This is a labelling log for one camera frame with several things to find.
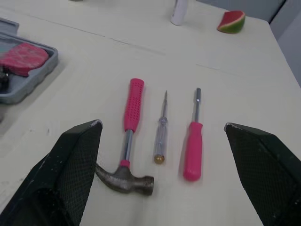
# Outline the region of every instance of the white table surface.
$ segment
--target white table surface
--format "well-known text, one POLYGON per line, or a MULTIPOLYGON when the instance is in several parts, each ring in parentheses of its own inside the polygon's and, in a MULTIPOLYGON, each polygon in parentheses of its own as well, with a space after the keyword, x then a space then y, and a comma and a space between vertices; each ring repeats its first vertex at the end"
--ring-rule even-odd
POLYGON ((60 64, 22 103, 2 107, 0 211, 59 136, 80 123, 102 120, 97 161, 114 171, 129 80, 138 77, 145 90, 131 171, 154 176, 154 193, 119 194, 95 178, 81 225, 261 225, 223 127, 235 122, 274 133, 301 158, 301 89, 266 22, 247 18, 241 33, 223 34, 216 31, 222 9, 190 2, 186 23, 177 27, 169 22, 173 4, 1 1, 0 17, 19 22, 19 36, 57 48, 60 64), (182 147, 196 87, 202 88, 203 176, 187 183, 182 147), (165 90, 168 150, 158 166, 152 154, 165 90))

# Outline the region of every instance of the gray plastic tray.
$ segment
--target gray plastic tray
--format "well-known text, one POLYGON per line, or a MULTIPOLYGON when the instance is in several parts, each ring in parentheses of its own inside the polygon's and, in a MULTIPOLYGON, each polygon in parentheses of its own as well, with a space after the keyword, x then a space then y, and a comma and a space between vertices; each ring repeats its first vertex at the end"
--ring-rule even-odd
POLYGON ((23 100, 58 64, 58 52, 55 48, 17 37, 13 34, 14 29, 16 32, 18 29, 17 23, 0 18, 0 54, 21 43, 29 43, 44 49, 48 53, 49 59, 42 67, 29 71, 28 77, 10 74, 7 92, 0 93, 1 104, 15 104, 23 100))

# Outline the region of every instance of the clear plastic handle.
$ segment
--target clear plastic handle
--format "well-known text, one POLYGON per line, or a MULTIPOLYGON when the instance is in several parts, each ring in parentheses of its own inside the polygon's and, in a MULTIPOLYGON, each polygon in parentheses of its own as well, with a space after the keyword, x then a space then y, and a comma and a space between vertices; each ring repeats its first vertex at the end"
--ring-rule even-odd
POLYGON ((161 164, 165 159, 167 141, 167 118, 159 119, 159 126, 155 141, 155 163, 161 164))

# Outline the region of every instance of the screwdriver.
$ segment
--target screwdriver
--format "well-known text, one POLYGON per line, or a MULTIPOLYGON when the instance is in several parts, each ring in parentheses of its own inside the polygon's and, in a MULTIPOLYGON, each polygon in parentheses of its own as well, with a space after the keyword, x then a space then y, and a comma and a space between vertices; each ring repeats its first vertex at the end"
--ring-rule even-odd
POLYGON ((156 164, 162 164, 165 160, 166 154, 166 140, 167 140, 167 91, 163 101, 163 113, 159 119, 159 126, 157 129, 156 141, 155 141, 155 155, 154 161, 156 164))
POLYGON ((184 173, 186 180, 196 181, 201 177, 202 167, 202 128, 198 122, 199 105, 201 102, 201 89, 196 90, 196 112, 194 121, 189 126, 189 134, 186 144, 184 173))

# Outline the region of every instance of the red screwdriver handle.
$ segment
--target red screwdriver handle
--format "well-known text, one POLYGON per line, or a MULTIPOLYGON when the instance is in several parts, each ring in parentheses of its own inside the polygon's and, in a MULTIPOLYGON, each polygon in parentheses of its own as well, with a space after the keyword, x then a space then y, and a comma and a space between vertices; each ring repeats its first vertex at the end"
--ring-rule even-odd
POLYGON ((130 90, 127 98, 126 112, 124 115, 124 130, 131 129, 134 133, 138 127, 140 119, 141 98, 144 81, 141 79, 131 79, 130 90))
POLYGON ((184 178, 189 181, 196 181, 201 177, 202 128, 201 123, 194 121, 189 126, 183 174, 184 178))

